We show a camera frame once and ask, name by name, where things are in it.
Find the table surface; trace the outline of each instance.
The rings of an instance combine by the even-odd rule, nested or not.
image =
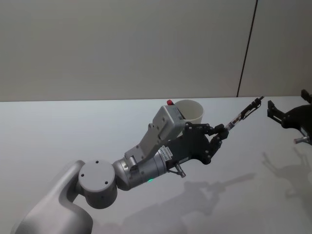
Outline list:
[[[203,123],[228,123],[254,98],[196,98]],[[223,141],[210,165],[182,164],[184,179],[165,174],[118,191],[107,209],[75,204],[94,219],[93,234],[310,234],[312,147],[266,116],[267,101],[282,111],[300,97],[266,97]],[[69,162],[123,157],[143,137],[165,100],[0,103],[0,229],[39,199]]]

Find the white table top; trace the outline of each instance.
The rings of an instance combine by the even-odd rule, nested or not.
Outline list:
[[[228,123],[254,98],[198,98],[204,123]],[[267,115],[267,101],[288,111],[300,97],[266,97],[223,141],[210,165],[182,164],[95,210],[93,234],[310,234],[312,147]],[[76,159],[113,163],[143,137],[165,100],[0,103],[0,232],[9,233],[46,184]],[[274,166],[263,164],[265,156]]]

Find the black bracket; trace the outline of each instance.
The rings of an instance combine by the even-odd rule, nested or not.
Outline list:
[[[278,110],[271,100],[268,101],[268,117],[281,124],[283,128],[299,130],[303,137],[295,139],[295,143],[306,142],[312,145],[312,95],[303,89],[301,97],[309,104],[295,107],[286,113]]]

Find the gray wall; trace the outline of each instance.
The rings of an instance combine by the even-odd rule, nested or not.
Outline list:
[[[2,0],[0,101],[235,97],[255,0]],[[312,91],[311,1],[258,3],[240,96]]]

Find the white paper cup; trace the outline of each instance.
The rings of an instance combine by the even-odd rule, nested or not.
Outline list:
[[[185,99],[177,101],[175,105],[185,117],[185,122],[201,123],[204,108],[197,101]]]

